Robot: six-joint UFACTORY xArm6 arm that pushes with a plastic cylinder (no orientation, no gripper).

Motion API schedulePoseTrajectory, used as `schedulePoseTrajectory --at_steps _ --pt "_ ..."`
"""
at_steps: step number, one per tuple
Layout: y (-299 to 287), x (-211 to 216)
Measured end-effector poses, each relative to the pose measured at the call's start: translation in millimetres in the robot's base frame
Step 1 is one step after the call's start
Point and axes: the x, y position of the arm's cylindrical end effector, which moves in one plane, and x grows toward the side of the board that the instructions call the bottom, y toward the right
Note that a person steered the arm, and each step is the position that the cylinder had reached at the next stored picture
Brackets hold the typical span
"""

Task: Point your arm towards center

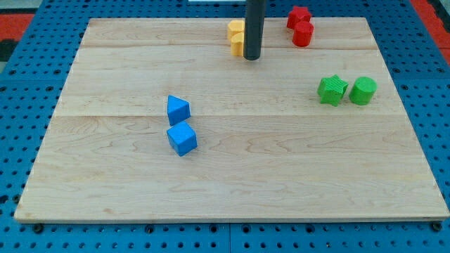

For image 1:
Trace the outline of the black cylindrical robot arm rod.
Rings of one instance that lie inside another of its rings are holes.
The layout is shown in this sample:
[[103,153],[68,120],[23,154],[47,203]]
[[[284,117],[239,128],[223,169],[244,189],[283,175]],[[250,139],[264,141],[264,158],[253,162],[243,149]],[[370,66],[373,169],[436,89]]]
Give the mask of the black cylindrical robot arm rod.
[[247,0],[243,57],[258,60],[261,56],[266,0]]

